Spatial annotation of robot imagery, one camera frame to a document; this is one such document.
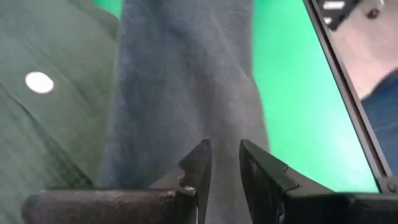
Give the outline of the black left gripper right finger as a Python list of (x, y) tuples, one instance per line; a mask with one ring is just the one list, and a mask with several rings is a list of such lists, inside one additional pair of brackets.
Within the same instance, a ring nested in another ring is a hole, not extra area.
[(253, 224), (398, 224), (398, 195), (334, 192), (246, 139), (239, 160)]

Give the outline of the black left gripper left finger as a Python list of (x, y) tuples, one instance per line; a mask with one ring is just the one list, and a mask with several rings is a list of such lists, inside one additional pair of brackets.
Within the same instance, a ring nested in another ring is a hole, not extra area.
[(145, 190), (41, 190), (21, 208), (24, 224), (201, 224), (211, 179), (211, 142)]

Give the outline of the dark green garment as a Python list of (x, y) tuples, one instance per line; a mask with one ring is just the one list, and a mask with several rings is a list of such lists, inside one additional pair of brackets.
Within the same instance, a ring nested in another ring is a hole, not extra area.
[(117, 29), (93, 0), (0, 0), (0, 224), (36, 191), (96, 183)]

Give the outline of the dark blue denim jeans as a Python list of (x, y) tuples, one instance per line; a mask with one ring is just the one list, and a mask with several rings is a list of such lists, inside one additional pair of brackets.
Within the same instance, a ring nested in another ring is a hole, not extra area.
[(252, 224), (239, 145), (268, 148), (252, 13), (253, 0), (124, 0), (102, 187), (148, 187), (209, 139), (205, 223)]

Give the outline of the green table mat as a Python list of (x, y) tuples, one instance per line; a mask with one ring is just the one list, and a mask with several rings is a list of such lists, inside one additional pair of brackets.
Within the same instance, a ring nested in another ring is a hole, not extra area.
[[(124, 0), (94, 0), (118, 19)], [(303, 0), (253, 0), (252, 75), (259, 90), (267, 151), (337, 191), (337, 125), (344, 104)]]

